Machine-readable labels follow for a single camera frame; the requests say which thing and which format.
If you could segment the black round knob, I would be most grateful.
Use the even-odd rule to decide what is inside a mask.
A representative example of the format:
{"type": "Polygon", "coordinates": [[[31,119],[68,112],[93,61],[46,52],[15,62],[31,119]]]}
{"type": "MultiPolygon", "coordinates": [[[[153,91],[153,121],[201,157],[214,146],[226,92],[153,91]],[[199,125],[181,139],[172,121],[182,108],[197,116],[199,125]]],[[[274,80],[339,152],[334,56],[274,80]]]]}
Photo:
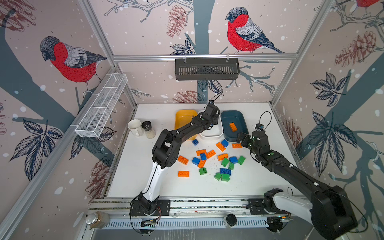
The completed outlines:
{"type": "Polygon", "coordinates": [[[229,228],[231,228],[237,224],[237,217],[234,214],[226,215],[224,220],[225,220],[225,222],[229,228]]]}

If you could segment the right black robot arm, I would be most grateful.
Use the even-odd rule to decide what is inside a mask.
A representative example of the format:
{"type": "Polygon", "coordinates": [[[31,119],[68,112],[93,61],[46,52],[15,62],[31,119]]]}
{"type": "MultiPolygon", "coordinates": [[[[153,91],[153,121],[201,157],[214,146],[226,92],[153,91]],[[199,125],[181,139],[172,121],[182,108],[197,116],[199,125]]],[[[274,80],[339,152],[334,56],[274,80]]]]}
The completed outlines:
{"type": "Polygon", "coordinates": [[[305,201],[295,200],[280,190],[272,190],[269,194],[275,207],[311,223],[327,240],[335,240],[356,228],[358,221],[345,190],[317,181],[282,154],[271,150],[265,130],[262,125],[258,127],[251,135],[238,133],[236,142],[249,149],[256,162],[284,178],[307,198],[305,201]]]}

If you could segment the yellow plastic bin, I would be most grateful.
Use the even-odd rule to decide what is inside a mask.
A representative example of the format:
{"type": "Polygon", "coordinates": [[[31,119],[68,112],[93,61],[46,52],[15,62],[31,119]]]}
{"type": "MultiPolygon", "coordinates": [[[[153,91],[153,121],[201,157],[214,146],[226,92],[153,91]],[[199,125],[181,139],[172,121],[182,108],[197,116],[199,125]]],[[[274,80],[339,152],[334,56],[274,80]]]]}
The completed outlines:
{"type": "Polygon", "coordinates": [[[179,129],[192,121],[198,113],[195,110],[179,110],[175,117],[175,129],[179,129]]]}

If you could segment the blue lego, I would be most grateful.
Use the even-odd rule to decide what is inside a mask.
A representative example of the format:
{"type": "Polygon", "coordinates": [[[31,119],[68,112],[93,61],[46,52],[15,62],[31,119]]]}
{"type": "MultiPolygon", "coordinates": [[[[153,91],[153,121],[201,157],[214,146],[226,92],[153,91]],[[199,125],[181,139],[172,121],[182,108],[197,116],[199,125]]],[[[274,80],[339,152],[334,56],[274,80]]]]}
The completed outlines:
{"type": "Polygon", "coordinates": [[[192,160],[192,163],[196,166],[198,166],[200,164],[201,160],[199,158],[196,158],[194,157],[193,160],[192,160]]]}
{"type": "Polygon", "coordinates": [[[229,146],[229,142],[227,141],[227,140],[222,140],[221,141],[221,144],[225,147],[225,148],[227,148],[228,146],[229,146]]]}
{"type": "Polygon", "coordinates": [[[230,169],[225,169],[225,168],[220,168],[220,173],[223,175],[223,174],[226,174],[226,175],[229,175],[231,176],[232,175],[232,171],[230,169]]]}
{"type": "Polygon", "coordinates": [[[199,141],[198,140],[193,140],[192,143],[194,144],[194,146],[198,145],[199,144],[199,141]]]}
{"type": "Polygon", "coordinates": [[[201,160],[202,160],[202,161],[206,161],[206,160],[207,160],[207,156],[206,156],[205,153],[201,153],[201,154],[200,154],[200,157],[201,157],[201,160]]]}

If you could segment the dark teal plastic bin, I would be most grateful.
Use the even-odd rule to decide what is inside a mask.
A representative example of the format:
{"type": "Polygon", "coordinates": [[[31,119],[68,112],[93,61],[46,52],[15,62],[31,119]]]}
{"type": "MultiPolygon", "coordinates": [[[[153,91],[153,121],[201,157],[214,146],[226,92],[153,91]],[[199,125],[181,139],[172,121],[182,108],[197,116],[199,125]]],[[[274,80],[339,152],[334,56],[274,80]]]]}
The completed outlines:
{"type": "Polygon", "coordinates": [[[248,134],[248,128],[243,114],[236,110],[227,110],[221,112],[221,121],[224,130],[225,140],[235,142],[239,133],[248,134]],[[233,131],[230,124],[234,124],[237,131],[233,131]]]}

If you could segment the glass jar metal lid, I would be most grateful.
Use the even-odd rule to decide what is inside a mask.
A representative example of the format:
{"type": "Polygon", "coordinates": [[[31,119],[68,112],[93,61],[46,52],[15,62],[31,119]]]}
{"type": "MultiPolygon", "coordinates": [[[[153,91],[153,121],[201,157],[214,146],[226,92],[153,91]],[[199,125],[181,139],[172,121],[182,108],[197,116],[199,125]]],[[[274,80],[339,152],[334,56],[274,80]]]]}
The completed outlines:
{"type": "Polygon", "coordinates": [[[110,216],[107,213],[97,211],[86,217],[86,224],[91,229],[102,229],[110,223],[110,216]]]}

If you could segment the white ceramic mug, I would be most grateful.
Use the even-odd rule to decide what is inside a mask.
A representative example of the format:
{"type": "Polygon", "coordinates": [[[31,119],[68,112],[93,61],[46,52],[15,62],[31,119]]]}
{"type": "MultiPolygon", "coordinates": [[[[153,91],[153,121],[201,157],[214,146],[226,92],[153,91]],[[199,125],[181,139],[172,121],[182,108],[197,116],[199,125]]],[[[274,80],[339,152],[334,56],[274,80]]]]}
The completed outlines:
{"type": "Polygon", "coordinates": [[[144,134],[142,123],[140,120],[137,120],[137,119],[131,120],[128,123],[128,128],[135,137],[141,137],[144,134]]]}

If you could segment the orange lego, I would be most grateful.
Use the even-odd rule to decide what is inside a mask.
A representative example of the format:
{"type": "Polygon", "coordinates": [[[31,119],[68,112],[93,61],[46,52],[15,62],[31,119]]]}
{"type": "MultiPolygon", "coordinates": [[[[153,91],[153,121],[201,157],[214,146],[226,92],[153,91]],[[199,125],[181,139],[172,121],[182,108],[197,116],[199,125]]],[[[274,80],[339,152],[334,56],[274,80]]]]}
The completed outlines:
{"type": "Polygon", "coordinates": [[[238,143],[232,143],[232,148],[233,149],[240,149],[240,148],[242,148],[242,145],[238,144],[238,143]]]}
{"type": "Polygon", "coordinates": [[[178,177],[179,178],[188,178],[190,176],[189,171],[178,171],[178,177]]]}
{"type": "Polygon", "coordinates": [[[230,128],[231,128],[231,130],[232,130],[233,132],[236,132],[236,131],[238,130],[237,127],[236,127],[236,125],[235,125],[235,123],[230,123],[229,126],[230,126],[230,128]]]}
{"type": "Polygon", "coordinates": [[[178,157],[178,162],[184,164],[184,165],[187,165],[189,163],[189,160],[183,156],[179,156],[178,157]]]}
{"type": "Polygon", "coordinates": [[[199,162],[199,164],[198,164],[198,167],[201,169],[201,168],[203,168],[204,166],[205,166],[205,163],[206,163],[206,160],[201,160],[200,162],[199,162]]]}
{"type": "Polygon", "coordinates": [[[205,149],[196,151],[197,156],[200,156],[201,154],[206,154],[206,153],[207,151],[205,149]]]}

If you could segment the blue flat lego front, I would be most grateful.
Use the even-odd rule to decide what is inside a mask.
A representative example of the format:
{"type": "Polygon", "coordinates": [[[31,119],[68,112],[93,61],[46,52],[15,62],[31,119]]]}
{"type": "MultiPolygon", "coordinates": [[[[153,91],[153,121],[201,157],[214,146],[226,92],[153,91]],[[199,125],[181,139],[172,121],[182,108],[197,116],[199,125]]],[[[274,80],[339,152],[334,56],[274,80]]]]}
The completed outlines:
{"type": "Polygon", "coordinates": [[[226,174],[226,175],[229,175],[231,176],[232,175],[232,171],[230,169],[225,169],[225,168],[220,168],[220,173],[223,175],[223,174],[226,174]]]}

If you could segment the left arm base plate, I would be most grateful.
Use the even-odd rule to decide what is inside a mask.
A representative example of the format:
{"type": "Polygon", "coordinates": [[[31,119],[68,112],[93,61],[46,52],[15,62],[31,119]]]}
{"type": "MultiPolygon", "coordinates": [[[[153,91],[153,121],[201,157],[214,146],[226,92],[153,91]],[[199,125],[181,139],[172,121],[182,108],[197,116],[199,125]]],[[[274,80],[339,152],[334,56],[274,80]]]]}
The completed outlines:
{"type": "Polygon", "coordinates": [[[169,216],[171,208],[170,200],[159,200],[157,198],[153,202],[146,200],[144,197],[136,197],[130,203],[130,217],[144,216],[169,216]]]}

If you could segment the white plastic bin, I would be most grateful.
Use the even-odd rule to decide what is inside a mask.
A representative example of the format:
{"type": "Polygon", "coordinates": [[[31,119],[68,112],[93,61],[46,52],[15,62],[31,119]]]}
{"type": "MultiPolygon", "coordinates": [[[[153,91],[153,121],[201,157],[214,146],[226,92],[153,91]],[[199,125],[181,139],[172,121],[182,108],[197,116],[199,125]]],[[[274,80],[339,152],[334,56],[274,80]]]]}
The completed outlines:
{"type": "Polygon", "coordinates": [[[205,130],[202,133],[199,134],[200,138],[202,140],[206,141],[213,141],[213,140],[219,140],[224,134],[221,117],[218,118],[218,124],[213,125],[213,127],[210,130],[205,130]]]}

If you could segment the green lego small centre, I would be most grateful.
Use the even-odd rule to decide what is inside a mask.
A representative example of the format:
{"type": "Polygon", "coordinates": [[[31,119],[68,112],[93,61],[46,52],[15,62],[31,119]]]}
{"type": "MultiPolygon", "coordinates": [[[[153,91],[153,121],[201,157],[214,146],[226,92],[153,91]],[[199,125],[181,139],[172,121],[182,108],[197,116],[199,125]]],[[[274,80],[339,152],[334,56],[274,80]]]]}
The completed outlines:
{"type": "Polygon", "coordinates": [[[232,171],[234,170],[234,167],[235,167],[234,163],[230,163],[228,166],[228,169],[232,171]]]}

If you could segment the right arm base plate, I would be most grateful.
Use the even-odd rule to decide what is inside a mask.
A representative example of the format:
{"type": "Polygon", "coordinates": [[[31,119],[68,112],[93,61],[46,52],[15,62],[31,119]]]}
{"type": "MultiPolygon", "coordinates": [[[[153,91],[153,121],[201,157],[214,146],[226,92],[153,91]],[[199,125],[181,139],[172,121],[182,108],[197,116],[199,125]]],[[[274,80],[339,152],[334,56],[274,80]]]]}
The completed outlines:
{"type": "Polygon", "coordinates": [[[248,199],[246,208],[250,210],[251,215],[288,215],[286,211],[278,209],[269,198],[248,199]]]}

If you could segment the glass grinder black cap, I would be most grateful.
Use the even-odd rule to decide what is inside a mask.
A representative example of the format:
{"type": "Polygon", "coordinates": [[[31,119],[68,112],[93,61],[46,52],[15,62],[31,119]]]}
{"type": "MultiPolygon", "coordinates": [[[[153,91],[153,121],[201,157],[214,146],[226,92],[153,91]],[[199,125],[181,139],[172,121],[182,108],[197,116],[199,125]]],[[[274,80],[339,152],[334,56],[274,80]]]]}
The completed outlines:
{"type": "Polygon", "coordinates": [[[142,128],[143,128],[145,135],[148,139],[153,139],[156,136],[156,132],[153,129],[152,123],[150,121],[144,121],[142,123],[142,128]]]}

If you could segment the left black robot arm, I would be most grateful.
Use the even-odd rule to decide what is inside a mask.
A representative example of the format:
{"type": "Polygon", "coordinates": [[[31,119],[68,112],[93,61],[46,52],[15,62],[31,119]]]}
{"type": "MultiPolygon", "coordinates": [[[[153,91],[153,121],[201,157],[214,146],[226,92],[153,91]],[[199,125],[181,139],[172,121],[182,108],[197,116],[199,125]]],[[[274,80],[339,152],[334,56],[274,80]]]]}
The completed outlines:
{"type": "Polygon", "coordinates": [[[220,109],[210,100],[204,111],[198,113],[186,125],[169,131],[163,130],[152,149],[152,171],[146,187],[138,195],[140,206],[147,213],[154,212],[160,196],[163,172],[177,161],[182,144],[204,131],[209,131],[219,122],[220,109]]]}

